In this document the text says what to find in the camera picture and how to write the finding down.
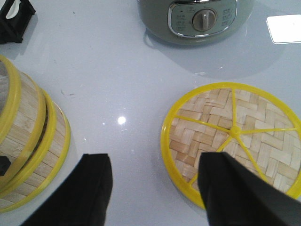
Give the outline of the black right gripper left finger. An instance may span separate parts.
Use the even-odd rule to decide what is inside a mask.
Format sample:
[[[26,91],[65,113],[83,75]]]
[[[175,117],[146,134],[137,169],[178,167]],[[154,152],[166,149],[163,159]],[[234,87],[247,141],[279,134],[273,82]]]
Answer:
[[[103,226],[111,192],[108,154],[84,154],[66,180],[23,225]]]

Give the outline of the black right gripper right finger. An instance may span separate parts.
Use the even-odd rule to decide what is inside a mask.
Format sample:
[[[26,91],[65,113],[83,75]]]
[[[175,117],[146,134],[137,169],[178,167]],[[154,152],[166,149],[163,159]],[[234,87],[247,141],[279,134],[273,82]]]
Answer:
[[[203,153],[198,187],[211,226],[299,226],[301,204],[228,153]]]

